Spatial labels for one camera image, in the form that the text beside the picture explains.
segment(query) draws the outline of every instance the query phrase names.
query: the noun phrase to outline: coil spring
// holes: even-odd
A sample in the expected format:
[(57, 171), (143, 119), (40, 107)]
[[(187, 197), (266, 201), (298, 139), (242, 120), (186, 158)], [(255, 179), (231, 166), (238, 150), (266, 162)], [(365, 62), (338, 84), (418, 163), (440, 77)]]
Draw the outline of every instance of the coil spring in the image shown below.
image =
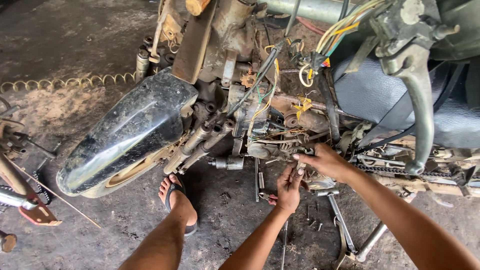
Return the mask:
[(90, 85), (91, 87), (95, 87), (96, 85), (98, 85), (98, 82), (100, 82), (102, 86), (106, 86), (109, 81), (112, 81), (113, 84), (116, 85), (117, 82), (121, 81), (121, 79), (123, 79), (124, 83), (128, 83), (130, 81), (129, 77), (132, 78), (132, 82), (134, 83), (135, 82), (135, 74), (136, 74), (136, 72), (134, 72), (134, 73), (127, 72), (127, 73), (124, 73), (124, 74), (115, 74), (115, 75), (107, 74), (103, 77), (94, 75), (90, 78), (87, 78), (87, 77), (70, 78), (66, 81), (63, 81), (63, 80), (60, 80), (60, 79), (53, 79), (51, 81), (49, 81), (47, 79), (41, 79), (39, 81), (28, 80), (28, 81), (25, 82), (23, 80), (20, 80), (20, 81), (14, 82), (14, 83), (12, 83), (12, 82), (2, 83), (0, 85), (0, 92), (5, 93), (5, 91), (7, 91), (9, 89), (13, 89), (15, 92), (18, 92), (18, 91), (20, 91), (20, 86), (21, 85), (24, 85), (24, 88), (27, 91), (34, 90), (34, 89), (42, 90), (45, 87), (52, 87), (53, 89), (55, 89), (55, 87), (59, 87), (57, 89), (61, 89), (63, 87), (75, 86), (75, 85), (79, 86), (80, 88), (86, 88), (86, 87), (88, 87), (88, 85)]

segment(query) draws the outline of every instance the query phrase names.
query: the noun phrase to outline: dirt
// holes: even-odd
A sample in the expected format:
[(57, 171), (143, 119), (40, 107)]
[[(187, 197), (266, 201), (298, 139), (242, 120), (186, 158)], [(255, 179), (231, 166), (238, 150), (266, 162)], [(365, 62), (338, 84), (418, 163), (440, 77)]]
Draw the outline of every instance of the dirt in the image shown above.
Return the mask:
[[(132, 72), (135, 52), (143, 36), (152, 34), (156, 4), (147, 0), (19, 0), (0, 7), (0, 84), (42, 78), (77, 78), (95, 74)], [(316, 23), (326, 29), (326, 25)], [(319, 37), (301, 25), (292, 29), (295, 38), (305, 39), (309, 51)], [(272, 42), (283, 35), (270, 31)], [(285, 54), (280, 68), (291, 68)], [(298, 83), (297, 74), (281, 77), (282, 88), (291, 94), (313, 90)], [(58, 141), (63, 145), (59, 157), (45, 171), (48, 185), (58, 191), (55, 175), (65, 158), (83, 136), (130, 89), (131, 84), (79, 89), (46, 89), (27, 92), (7, 91), (2, 96), (22, 110), (15, 118), (27, 124), (34, 140), (46, 148)], [(199, 231), (185, 239), (180, 269), (217, 269), (234, 252), (272, 209), (266, 201), (254, 201), (254, 166), (246, 159), (241, 171), (216, 170), (207, 164), (215, 157), (231, 153), (231, 138), (222, 140), (209, 154), (184, 175), (187, 194), (199, 216)], [(17, 162), (32, 171), (43, 156), (35, 151)], [(284, 168), (282, 162), (262, 164), (265, 191), (275, 193), (275, 179)], [(34, 226), (15, 209), (0, 213), (0, 228), (18, 236), (17, 247), (0, 254), (0, 268), (70, 270), (116, 269), (146, 235), (166, 216), (157, 197), (163, 168), (153, 168), (132, 184), (99, 199), (66, 197), (103, 228), (97, 229), (60, 200), (49, 206), (64, 222), (58, 227)], [(420, 194), (413, 205), (428, 214), (480, 257), (480, 200), (441, 196), (452, 202), (452, 209), (435, 204)], [(336, 196), (353, 242), (360, 246), (378, 219), (349, 187), (340, 186)], [(309, 227), (311, 218), (322, 222)], [(301, 191), (301, 203), (289, 219), (286, 269), (329, 269), (340, 249), (338, 228), (324, 197)], [(275, 241), (264, 269), (279, 269), (281, 238)], [(344, 269), (414, 269), (411, 260), (391, 235), (386, 233), (364, 263), (346, 261)]]

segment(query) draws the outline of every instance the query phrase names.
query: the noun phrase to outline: black sandal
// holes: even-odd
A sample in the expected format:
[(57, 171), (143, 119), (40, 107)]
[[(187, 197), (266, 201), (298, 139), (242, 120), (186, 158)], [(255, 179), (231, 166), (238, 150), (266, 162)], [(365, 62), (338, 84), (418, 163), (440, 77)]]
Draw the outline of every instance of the black sandal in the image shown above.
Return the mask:
[[(170, 207), (170, 194), (174, 190), (180, 190), (180, 192), (182, 192), (185, 196), (187, 195), (187, 193), (185, 192), (185, 188), (184, 188), (185, 184), (179, 177), (177, 177), (177, 179), (180, 181), (181, 185), (173, 183), (170, 180), (169, 176), (167, 176), (167, 178), (170, 181), (170, 187), (168, 188), (167, 195), (165, 196), (165, 207), (167, 208), (167, 211), (170, 213), (172, 211), (172, 208)], [(197, 231), (197, 229), (198, 229), (198, 218), (197, 218), (197, 221), (195, 221), (194, 225), (187, 226), (187, 228), (185, 229), (185, 236), (190, 236), (194, 234)]]

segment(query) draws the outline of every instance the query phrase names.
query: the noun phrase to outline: sawdust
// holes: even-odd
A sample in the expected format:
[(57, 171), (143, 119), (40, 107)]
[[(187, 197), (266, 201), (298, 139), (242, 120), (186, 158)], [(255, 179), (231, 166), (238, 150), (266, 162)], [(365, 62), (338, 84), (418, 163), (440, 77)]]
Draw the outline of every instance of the sawdust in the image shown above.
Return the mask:
[(31, 136), (39, 132), (56, 133), (65, 123), (87, 117), (105, 99), (105, 88), (62, 88), (28, 92), (14, 116), (28, 128)]

